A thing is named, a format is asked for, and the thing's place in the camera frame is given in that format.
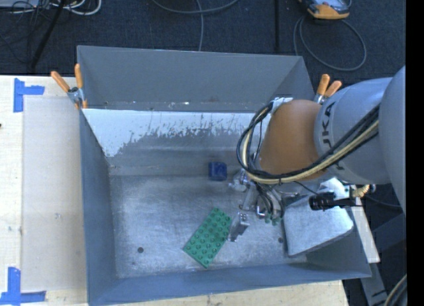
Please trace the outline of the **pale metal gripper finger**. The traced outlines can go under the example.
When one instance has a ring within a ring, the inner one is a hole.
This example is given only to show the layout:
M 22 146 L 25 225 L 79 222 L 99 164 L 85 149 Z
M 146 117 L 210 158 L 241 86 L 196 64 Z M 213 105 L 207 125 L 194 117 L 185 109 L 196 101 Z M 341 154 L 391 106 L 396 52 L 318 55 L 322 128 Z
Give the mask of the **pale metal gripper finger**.
M 229 232 L 227 235 L 227 240 L 230 242 L 236 242 L 237 238 L 245 232 L 245 230 L 250 226 L 250 221 L 246 213 L 238 212 L 237 216 L 233 219 Z

